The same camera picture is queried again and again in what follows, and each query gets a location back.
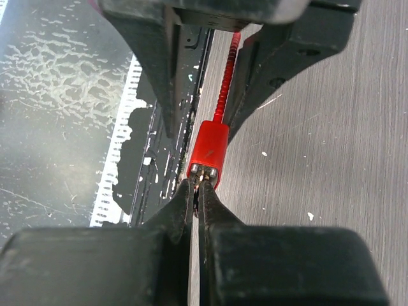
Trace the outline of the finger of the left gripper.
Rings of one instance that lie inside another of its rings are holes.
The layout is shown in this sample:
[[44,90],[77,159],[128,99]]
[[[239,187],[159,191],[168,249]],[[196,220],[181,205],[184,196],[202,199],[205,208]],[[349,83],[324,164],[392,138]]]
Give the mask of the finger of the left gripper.
[[164,1],[102,0],[98,5],[138,59],[161,106],[167,137],[174,138],[182,99],[179,16]]
[[355,6],[308,6],[286,25],[263,25],[238,52],[228,95],[229,138],[285,82],[345,49]]

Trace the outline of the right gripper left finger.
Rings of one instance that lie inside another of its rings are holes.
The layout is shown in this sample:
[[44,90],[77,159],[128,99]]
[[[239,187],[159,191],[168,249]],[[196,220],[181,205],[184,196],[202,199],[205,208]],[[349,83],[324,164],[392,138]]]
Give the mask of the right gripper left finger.
[[31,228],[1,251],[2,305],[187,305],[194,187],[138,227]]

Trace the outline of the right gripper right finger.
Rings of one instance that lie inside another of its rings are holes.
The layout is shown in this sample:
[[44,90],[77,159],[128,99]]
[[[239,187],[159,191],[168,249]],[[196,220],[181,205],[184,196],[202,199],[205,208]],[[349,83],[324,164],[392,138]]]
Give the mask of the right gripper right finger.
[[198,188],[201,305],[387,305],[356,232],[324,226],[250,226]]

